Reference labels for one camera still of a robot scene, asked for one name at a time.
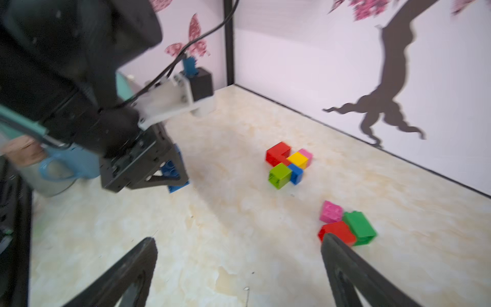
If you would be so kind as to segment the long blue lego brick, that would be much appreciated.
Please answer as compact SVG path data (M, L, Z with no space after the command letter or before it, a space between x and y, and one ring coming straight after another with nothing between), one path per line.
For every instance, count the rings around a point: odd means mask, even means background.
M161 173L165 177L172 177L174 179L176 179L180 176L180 173L176 169L175 163L172 160L167 161L161 167ZM167 188L168 188L169 193L174 193L174 192L178 191L179 189L186 187L189 184L190 184L190 182L187 181L184 185L181 185L181 186L168 185Z

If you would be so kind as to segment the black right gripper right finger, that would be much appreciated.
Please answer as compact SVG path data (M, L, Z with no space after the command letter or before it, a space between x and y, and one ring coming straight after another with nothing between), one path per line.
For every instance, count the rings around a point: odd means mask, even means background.
M334 234L323 238L321 253L336 306L419 306Z

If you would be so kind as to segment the yellow lego brick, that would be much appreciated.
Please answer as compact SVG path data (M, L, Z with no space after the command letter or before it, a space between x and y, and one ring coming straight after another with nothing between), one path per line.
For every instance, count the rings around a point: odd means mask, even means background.
M309 163L309 159L299 151L292 154L290 157L287 158L287 160L302 170L305 170L308 167Z

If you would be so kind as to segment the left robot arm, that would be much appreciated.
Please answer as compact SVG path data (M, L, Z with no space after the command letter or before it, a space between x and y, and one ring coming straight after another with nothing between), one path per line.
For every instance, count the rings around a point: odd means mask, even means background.
M184 185L164 127L117 94L117 70L161 41L149 1L2 1L1 103L97 155L107 190Z

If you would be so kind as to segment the blue square lego brick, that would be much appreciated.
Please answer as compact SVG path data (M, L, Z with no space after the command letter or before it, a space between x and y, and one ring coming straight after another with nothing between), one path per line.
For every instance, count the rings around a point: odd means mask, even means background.
M298 185L303 179L304 170L302 168L296 166L295 164L290 164L290 165L288 165L288 167L292 171L292 174L290 177L291 183L294 185Z

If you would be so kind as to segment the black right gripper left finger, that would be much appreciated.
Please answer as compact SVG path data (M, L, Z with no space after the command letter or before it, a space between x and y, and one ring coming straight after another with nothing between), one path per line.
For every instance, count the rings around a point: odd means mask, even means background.
M66 306L145 306L157 262L156 241L144 238Z

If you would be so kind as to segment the long red lego brick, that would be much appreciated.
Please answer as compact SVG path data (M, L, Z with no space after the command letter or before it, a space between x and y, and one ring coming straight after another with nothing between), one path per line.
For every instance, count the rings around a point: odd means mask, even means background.
M275 146L268 149L265 156L265 161L270 164L272 167L276 167L280 163L283 163L286 166L291 165L291 162L288 160L288 157L291 153L291 147L284 142L279 142Z

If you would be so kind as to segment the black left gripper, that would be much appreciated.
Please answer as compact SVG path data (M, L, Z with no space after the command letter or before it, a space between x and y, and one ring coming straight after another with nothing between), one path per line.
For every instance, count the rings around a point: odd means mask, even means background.
M124 188L143 189L166 186L181 189L180 154L163 124L152 125L116 157L100 160L102 188L119 192Z

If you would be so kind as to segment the lime green lego brick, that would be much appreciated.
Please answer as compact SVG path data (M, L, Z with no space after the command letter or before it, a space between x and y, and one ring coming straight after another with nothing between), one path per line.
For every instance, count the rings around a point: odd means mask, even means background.
M281 189L285 186L292 177L292 170L280 162L278 165L273 167L273 169L269 172L268 181L276 188Z

